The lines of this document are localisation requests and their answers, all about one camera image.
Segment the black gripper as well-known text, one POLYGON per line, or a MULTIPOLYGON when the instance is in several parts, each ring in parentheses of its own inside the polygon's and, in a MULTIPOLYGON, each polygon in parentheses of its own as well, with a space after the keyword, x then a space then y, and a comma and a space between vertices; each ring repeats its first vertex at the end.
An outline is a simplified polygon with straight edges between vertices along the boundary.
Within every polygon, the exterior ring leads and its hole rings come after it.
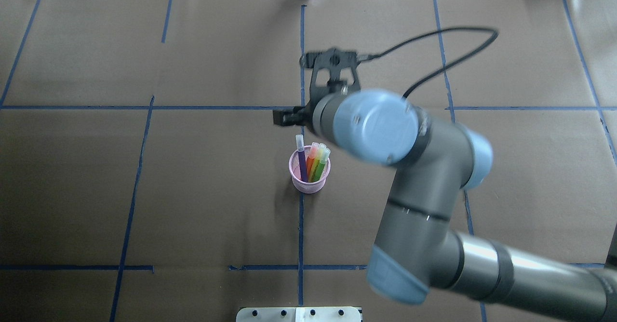
POLYGON ((313 120, 314 113, 313 104, 295 106, 293 109, 273 110, 273 124, 280 127, 304 126, 311 133, 318 134, 313 120))

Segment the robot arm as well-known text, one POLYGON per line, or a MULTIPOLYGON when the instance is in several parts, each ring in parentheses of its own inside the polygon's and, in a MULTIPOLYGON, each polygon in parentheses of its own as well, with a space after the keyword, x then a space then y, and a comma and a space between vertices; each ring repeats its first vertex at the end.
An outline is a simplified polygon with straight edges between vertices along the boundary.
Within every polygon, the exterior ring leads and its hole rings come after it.
POLYGON ((571 322, 616 320, 616 272, 562 264, 450 228, 460 191, 492 168, 491 144, 380 89, 275 110, 363 162, 395 169, 367 266, 372 289, 422 304, 430 288, 571 322))

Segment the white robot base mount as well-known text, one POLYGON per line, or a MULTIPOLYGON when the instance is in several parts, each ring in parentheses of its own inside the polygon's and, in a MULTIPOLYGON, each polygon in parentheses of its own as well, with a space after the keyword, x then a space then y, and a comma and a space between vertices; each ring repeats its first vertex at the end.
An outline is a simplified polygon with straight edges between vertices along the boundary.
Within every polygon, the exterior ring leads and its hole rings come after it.
POLYGON ((237 322, 363 322, 363 311, 353 306, 242 308, 237 322))

